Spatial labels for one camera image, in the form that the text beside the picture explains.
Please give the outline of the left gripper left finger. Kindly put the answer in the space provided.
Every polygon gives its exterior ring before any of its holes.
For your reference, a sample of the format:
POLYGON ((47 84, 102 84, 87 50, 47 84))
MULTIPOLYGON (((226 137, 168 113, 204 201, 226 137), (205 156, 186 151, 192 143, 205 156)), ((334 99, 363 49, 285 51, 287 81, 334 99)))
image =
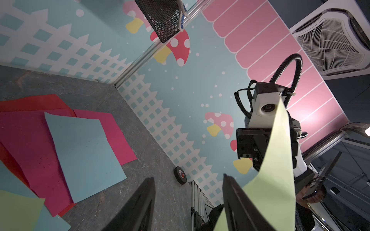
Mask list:
POLYGON ((150 231, 154 215, 156 187, 146 178, 104 231, 150 231))

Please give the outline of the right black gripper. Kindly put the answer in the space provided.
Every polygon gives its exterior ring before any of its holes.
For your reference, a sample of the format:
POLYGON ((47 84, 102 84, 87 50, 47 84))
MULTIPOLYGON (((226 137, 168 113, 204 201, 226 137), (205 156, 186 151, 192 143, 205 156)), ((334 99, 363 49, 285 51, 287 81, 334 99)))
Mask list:
MULTIPOLYGON (((252 166, 260 170, 265 158, 267 146, 271 137, 272 128, 244 128, 237 129, 237 154, 238 159, 250 158, 252 166)), ((298 155, 299 127, 290 129, 290 140, 293 167, 297 167, 296 157, 298 155)))

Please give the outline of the large green paper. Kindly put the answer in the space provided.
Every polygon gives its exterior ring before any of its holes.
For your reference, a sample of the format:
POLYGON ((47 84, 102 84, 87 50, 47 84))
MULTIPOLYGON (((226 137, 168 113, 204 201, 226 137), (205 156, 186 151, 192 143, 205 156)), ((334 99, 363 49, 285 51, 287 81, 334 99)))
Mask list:
MULTIPOLYGON (((274 231, 295 229, 295 187, 289 131, 289 116, 279 102, 271 137, 261 168, 254 179, 241 187, 274 231)), ((228 231, 225 210, 215 225, 228 231)))

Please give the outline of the small green paper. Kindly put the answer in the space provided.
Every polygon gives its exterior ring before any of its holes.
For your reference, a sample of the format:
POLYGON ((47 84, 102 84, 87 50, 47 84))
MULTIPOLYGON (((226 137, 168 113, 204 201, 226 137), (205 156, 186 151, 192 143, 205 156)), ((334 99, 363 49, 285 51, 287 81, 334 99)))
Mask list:
POLYGON ((44 201, 1 190, 1 230, 35 230, 44 201))

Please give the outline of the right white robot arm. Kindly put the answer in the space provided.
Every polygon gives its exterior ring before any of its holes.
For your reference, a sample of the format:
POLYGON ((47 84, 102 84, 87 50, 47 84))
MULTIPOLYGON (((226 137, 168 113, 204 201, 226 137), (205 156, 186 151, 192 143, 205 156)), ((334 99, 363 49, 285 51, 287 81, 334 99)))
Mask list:
MULTIPOLYGON (((307 136, 301 130, 300 122, 289 118, 290 141, 293 161, 295 191, 303 189, 304 184, 313 179, 314 173, 308 170, 303 160, 299 140, 307 136)), ((238 159, 250 158, 252 166, 259 171, 266 155, 271 128, 239 128, 236 131, 238 159)))

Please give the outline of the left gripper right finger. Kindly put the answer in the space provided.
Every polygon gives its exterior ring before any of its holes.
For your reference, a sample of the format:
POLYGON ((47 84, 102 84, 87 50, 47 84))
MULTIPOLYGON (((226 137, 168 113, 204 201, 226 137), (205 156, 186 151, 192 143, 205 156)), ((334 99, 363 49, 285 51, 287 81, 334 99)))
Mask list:
POLYGON ((224 174, 224 210, 229 231, 273 231, 236 180, 224 174))

